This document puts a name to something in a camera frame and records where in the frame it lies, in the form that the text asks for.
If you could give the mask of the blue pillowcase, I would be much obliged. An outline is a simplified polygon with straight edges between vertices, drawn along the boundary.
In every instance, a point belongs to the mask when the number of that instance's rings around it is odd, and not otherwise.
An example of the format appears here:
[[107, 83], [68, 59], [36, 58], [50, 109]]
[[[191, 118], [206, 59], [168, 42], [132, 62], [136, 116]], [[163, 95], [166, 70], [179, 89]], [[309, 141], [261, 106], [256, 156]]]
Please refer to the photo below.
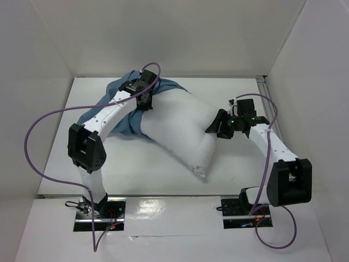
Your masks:
[[106, 94], [71, 127], [83, 136], [95, 133], [98, 136], [111, 132], [132, 134], [140, 132], [140, 121], [145, 111], [136, 110], [136, 94], [153, 90], [153, 96], [161, 92], [179, 89], [174, 81], [161, 79], [158, 75], [150, 85], [140, 80], [140, 73], [132, 71], [121, 79], [108, 84]]

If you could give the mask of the white pillow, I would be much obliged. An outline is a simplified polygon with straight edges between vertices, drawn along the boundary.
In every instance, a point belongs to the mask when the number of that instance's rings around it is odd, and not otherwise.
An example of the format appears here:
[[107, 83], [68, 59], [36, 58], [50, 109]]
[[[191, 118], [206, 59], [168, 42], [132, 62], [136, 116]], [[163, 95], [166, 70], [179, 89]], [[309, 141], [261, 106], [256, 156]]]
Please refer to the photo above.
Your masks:
[[206, 129], [219, 109], [180, 89], [154, 95], [152, 107], [142, 115], [141, 133], [205, 179], [217, 144], [216, 135], [206, 133]]

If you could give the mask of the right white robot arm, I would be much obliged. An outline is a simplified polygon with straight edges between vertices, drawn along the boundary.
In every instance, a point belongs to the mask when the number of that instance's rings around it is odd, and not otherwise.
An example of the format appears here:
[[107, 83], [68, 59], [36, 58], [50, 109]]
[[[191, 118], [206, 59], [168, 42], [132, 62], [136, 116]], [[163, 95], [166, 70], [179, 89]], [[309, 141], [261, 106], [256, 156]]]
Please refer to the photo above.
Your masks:
[[253, 99], [232, 99], [229, 103], [229, 111], [220, 109], [206, 133], [232, 139], [236, 132], [241, 132], [266, 158], [260, 186], [243, 188], [239, 194], [240, 212], [252, 215], [262, 206], [308, 203], [312, 198], [310, 161], [286, 147], [272, 131], [274, 122], [257, 115]]

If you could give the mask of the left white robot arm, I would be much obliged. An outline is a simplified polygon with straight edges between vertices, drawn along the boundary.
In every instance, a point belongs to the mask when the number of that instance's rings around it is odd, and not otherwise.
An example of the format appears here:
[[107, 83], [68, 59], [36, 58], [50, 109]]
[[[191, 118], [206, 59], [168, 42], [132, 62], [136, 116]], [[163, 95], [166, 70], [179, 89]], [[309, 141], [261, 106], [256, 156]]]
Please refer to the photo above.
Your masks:
[[68, 131], [68, 156], [80, 172], [82, 184], [88, 189], [83, 202], [96, 218], [107, 213], [108, 196], [103, 186], [101, 167], [106, 161], [104, 141], [113, 128], [135, 109], [152, 108], [156, 76], [141, 76], [121, 84], [106, 106], [83, 124], [74, 123]]

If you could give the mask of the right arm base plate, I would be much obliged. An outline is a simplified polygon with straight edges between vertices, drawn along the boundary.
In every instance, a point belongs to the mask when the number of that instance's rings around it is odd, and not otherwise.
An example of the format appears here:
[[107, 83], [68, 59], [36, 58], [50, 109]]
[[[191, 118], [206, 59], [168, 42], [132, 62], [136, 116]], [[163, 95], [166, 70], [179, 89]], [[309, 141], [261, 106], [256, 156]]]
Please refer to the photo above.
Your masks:
[[257, 223], [261, 228], [273, 226], [268, 207], [263, 207], [249, 216], [249, 209], [243, 209], [237, 198], [221, 198], [221, 204], [216, 210], [222, 214], [224, 229], [255, 228]]

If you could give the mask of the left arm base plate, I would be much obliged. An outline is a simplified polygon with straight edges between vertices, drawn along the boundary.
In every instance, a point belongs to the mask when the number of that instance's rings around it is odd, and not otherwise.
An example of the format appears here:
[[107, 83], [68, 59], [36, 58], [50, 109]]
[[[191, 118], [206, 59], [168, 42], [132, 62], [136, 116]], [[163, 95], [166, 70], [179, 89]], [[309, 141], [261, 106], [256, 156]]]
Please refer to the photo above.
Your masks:
[[[66, 207], [76, 209], [74, 232], [92, 231], [92, 211], [82, 199], [78, 201], [66, 201]], [[107, 201], [104, 210], [101, 213], [95, 211], [94, 224], [95, 231], [123, 231], [125, 217], [126, 199], [111, 198]]]

